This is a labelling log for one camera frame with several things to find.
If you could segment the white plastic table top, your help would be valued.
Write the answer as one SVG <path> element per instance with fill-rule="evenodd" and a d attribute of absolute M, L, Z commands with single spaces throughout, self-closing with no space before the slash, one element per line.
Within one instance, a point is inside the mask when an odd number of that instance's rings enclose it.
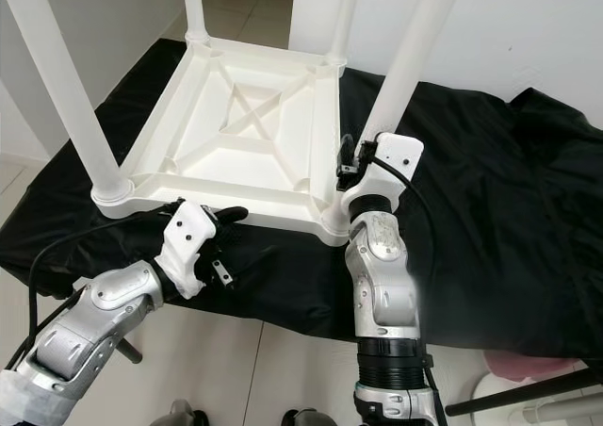
<path fill-rule="evenodd" d="M 341 73 L 314 53 L 187 42 L 121 164 L 128 193 L 96 204 L 111 219 L 180 198 L 244 206 L 253 226 L 344 245 L 349 221 L 336 214 Z"/>

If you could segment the black metal table leg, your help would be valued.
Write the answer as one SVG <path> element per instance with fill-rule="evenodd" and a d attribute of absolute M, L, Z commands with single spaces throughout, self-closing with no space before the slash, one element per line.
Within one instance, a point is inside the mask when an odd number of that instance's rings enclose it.
<path fill-rule="evenodd" d="M 123 354 L 126 360 L 132 363 L 141 363 L 143 361 L 143 353 L 125 338 L 118 341 L 116 349 L 117 352 Z"/>

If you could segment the grey robot left foot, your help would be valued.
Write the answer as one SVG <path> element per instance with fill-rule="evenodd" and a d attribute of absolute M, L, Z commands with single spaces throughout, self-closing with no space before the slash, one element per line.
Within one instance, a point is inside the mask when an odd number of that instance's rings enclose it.
<path fill-rule="evenodd" d="M 170 405 L 169 413 L 157 418 L 152 426 L 194 426 L 197 414 L 187 400 L 178 399 Z"/>

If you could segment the grey robot foot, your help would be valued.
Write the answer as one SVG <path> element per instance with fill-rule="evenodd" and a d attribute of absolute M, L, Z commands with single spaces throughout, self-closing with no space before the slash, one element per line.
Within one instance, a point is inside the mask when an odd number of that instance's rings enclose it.
<path fill-rule="evenodd" d="M 280 426 L 337 426 L 334 418 L 313 408 L 290 409 L 284 414 Z"/>
<path fill-rule="evenodd" d="M 187 400 L 178 399 L 170 405 L 169 413 L 157 418 L 152 426 L 194 426 L 197 414 Z"/>

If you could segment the grey robot right foot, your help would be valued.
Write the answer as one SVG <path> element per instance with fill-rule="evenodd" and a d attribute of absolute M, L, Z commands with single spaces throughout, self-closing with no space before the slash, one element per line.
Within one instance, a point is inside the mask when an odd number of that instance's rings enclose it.
<path fill-rule="evenodd" d="M 337 426 L 334 418 L 313 408 L 290 409 L 284 414 L 280 426 Z"/>

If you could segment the pink cushion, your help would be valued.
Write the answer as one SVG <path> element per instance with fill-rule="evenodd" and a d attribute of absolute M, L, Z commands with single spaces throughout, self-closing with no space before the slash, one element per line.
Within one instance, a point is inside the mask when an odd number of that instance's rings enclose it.
<path fill-rule="evenodd" d="M 491 374 L 516 383 L 560 377 L 573 371 L 578 362 L 576 358 L 535 357 L 504 350 L 483 350 L 482 356 Z"/>

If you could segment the white tube frame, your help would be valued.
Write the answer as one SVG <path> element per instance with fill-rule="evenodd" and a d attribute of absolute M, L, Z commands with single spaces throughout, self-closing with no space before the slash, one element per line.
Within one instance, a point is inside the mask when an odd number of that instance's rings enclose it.
<path fill-rule="evenodd" d="M 470 414 L 474 426 L 603 426 L 603 390 L 572 390 Z"/>

